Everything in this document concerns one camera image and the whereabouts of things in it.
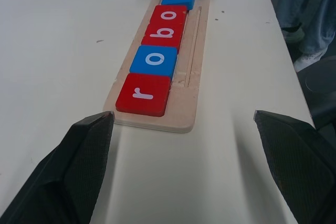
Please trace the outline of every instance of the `white sneaker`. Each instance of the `white sneaker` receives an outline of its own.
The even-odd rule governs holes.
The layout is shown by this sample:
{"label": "white sneaker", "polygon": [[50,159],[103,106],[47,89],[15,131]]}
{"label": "white sneaker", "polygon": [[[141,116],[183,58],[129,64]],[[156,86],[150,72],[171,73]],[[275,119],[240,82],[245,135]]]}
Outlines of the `white sneaker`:
{"label": "white sneaker", "polygon": [[293,44],[293,43],[298,43],[303,40],[305,37],[305,32],[302,30],[300,27],[297,31],[294,32],[289,32],[285,30],[281,30],[283,38],[285,39],[286,43]]}
{"label": "white sneaker", "polygon": [[328,48],[317,52],[316,54],[303,54],[299,59],[294,62],[295,72],[299,72],[302,69],[312,65],[313,63],[319,61],[321,57],[327,52]]}

